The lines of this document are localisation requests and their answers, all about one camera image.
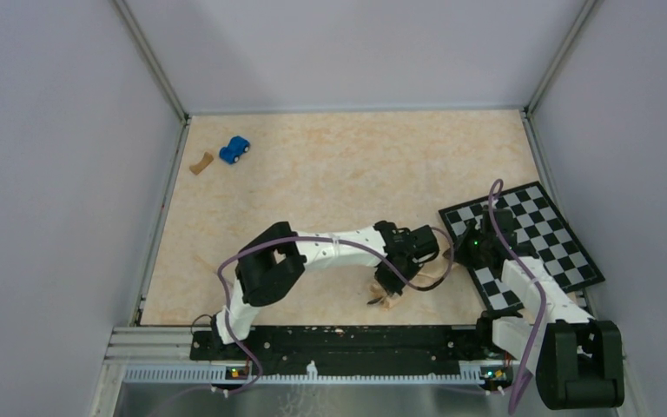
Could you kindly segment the orange cloth napkin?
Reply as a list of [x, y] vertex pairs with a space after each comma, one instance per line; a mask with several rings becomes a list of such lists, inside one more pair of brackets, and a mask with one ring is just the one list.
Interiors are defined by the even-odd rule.
[[[411, 279], [411, 283], [416, 287], [431, 287], [437, 286], [437, 282], [448, 275], [447, 269], [449, 269], [452, 263], [442, 255], [439, 255], [435, 261], [430, 261], [426, 263], [423, 268]], [[387, 291], [381, 287], [381, 285], [376, 281], [372, 281], [368, 287], [371, 300], [375, 296], [379, 295], [390, 295]], [[391, 295], [394, 298], [393, 306], [389, 309], [381, 308], [382, 311], [391, 310], [398, 305], [403, 305], [405, 301], [408, 300], [408, 295], [410, 293], [416, 293], [416, 291], [408, 286], [404, 286], [400, 294]]]

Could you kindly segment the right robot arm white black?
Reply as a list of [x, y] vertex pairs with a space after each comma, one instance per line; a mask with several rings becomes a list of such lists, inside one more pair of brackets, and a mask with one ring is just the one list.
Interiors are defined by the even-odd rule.
[[497, 358], [504, 351], [533, 377], [540, 399], [552, 410], [614, 408], [624, 404], [623, 344], [613, 321], [600, 321], [576, 304], [549, 268], [518, 243], [507, 208], [482, 206], [466, 221], [453, 250], [455, 261], [506, 285], [528, 310], [485, 311], [474, 335], [477, 351]]

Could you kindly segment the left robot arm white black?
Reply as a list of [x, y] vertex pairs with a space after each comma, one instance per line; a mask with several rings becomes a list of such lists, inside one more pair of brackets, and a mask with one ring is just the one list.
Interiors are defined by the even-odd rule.
[[372, 268], [382, 299], [401, 295], [438, 254], [429, 226], [409, 229], [379, 221], [351, 231], [307, 233], [277, 222], [222, 263], [235, 265], [235, 281], [224, 287], [228, 299], [214, 317], [210, 346], [223, 359], [238, 356], [260, 310], [282, 300], [306, 272]]

